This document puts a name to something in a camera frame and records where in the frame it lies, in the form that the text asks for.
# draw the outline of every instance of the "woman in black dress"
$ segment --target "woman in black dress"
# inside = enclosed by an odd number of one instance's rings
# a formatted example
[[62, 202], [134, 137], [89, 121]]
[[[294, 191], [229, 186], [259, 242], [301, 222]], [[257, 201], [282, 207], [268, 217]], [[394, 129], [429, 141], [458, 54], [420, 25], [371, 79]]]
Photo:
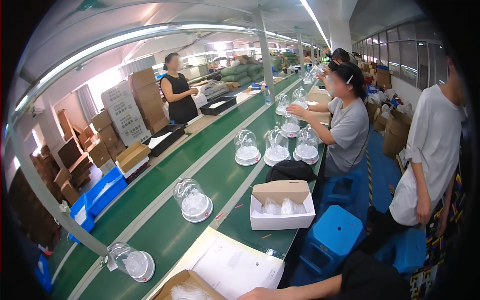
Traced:
[[190, 88], [183, 74], [177, 73], [181, 69], [180, 55], [170, 53], [165, 57], [164, 70], [167, 74], [160, 79], [160, 88], [168, 101], [170, 120], [175, 124], [186, 124], [198, 116], [197, 106], [191, 95], [196, 95], [198, 89]]

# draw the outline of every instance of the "black bag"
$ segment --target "black bag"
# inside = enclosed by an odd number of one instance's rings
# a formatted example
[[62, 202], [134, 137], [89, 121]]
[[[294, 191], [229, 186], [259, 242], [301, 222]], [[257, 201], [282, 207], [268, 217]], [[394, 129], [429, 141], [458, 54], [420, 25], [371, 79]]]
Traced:
[[305, 180], [312, 181], [319, 177], [315, 175], [310, 167], [304, 161], [283, 160], [275, 164], [270, 171], [268, 171], [265, 182], [275, 180]]

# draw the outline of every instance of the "water bottle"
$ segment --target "water bottle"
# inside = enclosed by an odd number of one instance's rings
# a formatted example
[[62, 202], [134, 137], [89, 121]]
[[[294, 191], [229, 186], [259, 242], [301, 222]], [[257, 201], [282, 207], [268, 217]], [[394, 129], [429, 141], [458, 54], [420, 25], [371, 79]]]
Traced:
[[268, 86], [265, 86], [265, 104], [270, 105], [272, 102], [270, 102], [270, 90], [268, 89]]

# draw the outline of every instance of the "gray t-shirt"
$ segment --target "gray t-shirt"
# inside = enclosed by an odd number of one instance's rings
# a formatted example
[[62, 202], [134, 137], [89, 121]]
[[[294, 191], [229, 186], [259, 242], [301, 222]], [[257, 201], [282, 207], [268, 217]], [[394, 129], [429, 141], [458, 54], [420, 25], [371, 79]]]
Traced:
[[328, 146], [327, 157], [330, 156], [337, 167], [347, 173], [363, 157], [369, 120], [365, 104], [360, 98], [345, 109], [342, 106], [343, 100], [338, 97], [328, 103], [328, 110], [333, 114], [330, 132], [335, 144]]

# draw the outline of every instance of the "black sleeveless dress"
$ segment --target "black sleeveless dress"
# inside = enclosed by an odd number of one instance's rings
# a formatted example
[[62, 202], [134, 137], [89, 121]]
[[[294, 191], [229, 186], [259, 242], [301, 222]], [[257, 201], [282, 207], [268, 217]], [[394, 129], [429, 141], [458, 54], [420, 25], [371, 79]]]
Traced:
[[[180, 73], [178, 73], [178, 75], [179, 77], [176, 78], [165, 74], [165, 76], [160, 79], [160, 84], [162, 83], [162, 80], [167, 79], [172, 84], [172, 91], [174, 94], [181, 94], [188, 91], [190, 87], [188, 86], [185, 76]], [[175, 121], [175, 124], [186, 124], [188, 121], [198, 116], [197, 106], [195, 105], [192, 96], [188, 95], [178, 101], [169, 102], [168, 114], [170, 115], [170, 120]]]

